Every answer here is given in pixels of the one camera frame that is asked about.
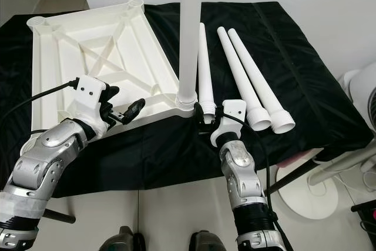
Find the white plastic children table top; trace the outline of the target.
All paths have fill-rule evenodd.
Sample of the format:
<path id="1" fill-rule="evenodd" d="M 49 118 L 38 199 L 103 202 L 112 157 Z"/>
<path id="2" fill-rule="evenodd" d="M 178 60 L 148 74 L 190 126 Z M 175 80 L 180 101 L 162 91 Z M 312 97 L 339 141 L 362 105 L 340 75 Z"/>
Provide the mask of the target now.
<path id="1" fill-rule="evenodd" d="M 124 112 L 139 99 L 145 108 L 128 125 L 107 135 L 171 116 L 190 118 L 195 109 L 180 106 L 179 79 L 167 60 L 142 0 L 27 21 L 32 31 L 32 92 L 53 89 L 80 76 L 91 76 L 120 90 L 111 99 Z"/>

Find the black metal table leg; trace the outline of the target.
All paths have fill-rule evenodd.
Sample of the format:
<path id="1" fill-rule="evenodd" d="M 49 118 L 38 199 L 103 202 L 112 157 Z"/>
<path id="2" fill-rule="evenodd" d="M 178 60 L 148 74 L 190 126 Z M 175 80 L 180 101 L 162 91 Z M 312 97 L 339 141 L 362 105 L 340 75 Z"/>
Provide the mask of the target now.
<path id="1" fill-rule="evenodd" d="M 303 176 L 304 174 L 308 173 L 309 171 L 318 166 L 319 164 L 317 164 L 315 160 L 307 160 L 306 162 L 292 170 L 290 173 L 283 176 L 280 180 L 275 181 L 267 189 L 265 189 L 266 195 L 270 196 L 274 192 L 278 191 L 282 187 L 287 186 L 289 183 L 292 183 L 292 181 L 300 178 L 301 176 Z"/>
<path id="2" fill-rule="evenodd" d="M 73 215 L 67 215 L 67 214 L 60 213 L 54 210 L 49 210 L 49 209 L 46 209 L 43 212 L 43 215 L 41 217 L 58 221 L 58 222 L 68 223 L 68 224 L 74 224 L 77 221 L 76 217 Z"/>

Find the black cloth table cover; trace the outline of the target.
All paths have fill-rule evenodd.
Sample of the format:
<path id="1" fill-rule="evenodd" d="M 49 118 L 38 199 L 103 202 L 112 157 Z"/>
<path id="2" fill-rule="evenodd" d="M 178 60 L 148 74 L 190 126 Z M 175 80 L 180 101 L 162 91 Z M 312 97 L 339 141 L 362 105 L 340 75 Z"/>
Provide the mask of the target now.
<path id="1" fill-rule="evenodd" d="M 178 3 L 145 5 L 145 15 L 175 71 L 179 69 Z M 322 160 L 362 149 L 373 139 L 365 119 L 341 89 L 294 19 L 277 2 L 203 3 L 201 21 L 207 28 L 214 97 L 241 98 L 217 36 L 209 28 L 234 28 L 256 65 L 296 126 L 282 135 L 258 133 L 266 147 L 245 129 L 241 138 L 263 168 L 265 156 L 276 165 L 296 153 L 323 148 Z M 27 20 L 14 15 L 0 27 L 1 114 L 30 98 L 32 31 Z M 31 107 L 19 108 L 2 121 L 0 137 L 1 188 L 19 158 L 31 130 Z M 53 196 L 63 198 L 104 191 L 157 189 L 222 176 L 217 148 L 199 136 L 196 124 L 179 116 L 129 129 L 91 143 L 65 172 Z"/>

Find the white standing fan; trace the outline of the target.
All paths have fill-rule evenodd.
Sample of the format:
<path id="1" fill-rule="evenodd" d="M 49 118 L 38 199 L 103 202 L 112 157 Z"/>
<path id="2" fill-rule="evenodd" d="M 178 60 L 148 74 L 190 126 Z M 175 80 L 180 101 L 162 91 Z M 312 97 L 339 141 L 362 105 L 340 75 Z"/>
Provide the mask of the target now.
<path id="1" fill-rule="evenodd" d="M 279 183 L 288 176 L 294 178 L 279 188 L 281 200 L 307 219 L 325 219 L 335 212 L 339 197 L 335 176 L 355 167 L 362 172 L 376 167 L 376 61 L 345 73 L 340 84 L 374 137 L 366 147 L 344 152 L 335 159 L 318 160 L 318 155 L 307 153 L 309 160 L 300 166 L 277 171 Z"/>

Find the grey robot right leg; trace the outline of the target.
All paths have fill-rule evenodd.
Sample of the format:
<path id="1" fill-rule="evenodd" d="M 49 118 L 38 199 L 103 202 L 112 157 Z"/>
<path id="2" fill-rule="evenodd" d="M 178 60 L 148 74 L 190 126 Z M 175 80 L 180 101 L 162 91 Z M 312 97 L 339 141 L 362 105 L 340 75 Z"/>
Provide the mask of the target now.
<path id="1" fill-rule="evenodd" d="M 227 251 L 227 249 L 217 235 L 209 230 L 200 230 L 191 235 L 188 251 Z"/>

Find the grey robot leg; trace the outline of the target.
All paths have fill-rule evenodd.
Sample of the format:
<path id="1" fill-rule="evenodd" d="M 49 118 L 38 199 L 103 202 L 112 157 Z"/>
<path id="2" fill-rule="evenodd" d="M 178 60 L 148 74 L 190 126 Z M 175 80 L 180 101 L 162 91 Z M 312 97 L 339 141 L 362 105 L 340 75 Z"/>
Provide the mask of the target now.
<path id="1" fill-rule="evenodd" d="M 217 235 L 209 230 L 200 230 L 191 235 L 188 251 L 227 251 L 227 249 Z"/>
<path id="2" fill-rule="evenodd" d="M 99 251 L 147 251 L 147 246 L 142 234 L 134 233 L 131 227 L 123 225 L 118 234 L 102 243 Z"/>

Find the grey robot left leg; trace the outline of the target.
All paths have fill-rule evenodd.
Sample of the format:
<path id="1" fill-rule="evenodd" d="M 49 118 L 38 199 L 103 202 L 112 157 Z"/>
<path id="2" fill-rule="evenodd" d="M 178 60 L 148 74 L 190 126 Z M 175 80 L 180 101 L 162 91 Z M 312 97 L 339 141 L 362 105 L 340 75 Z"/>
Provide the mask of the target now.
<path id="1" fill-rule="evenodd" d="M 102 243 L 99 251 L 147 251 L 147 246 L 142 234 L 134 233 L 131 227 L 123 225 L 118 234 Z"/>

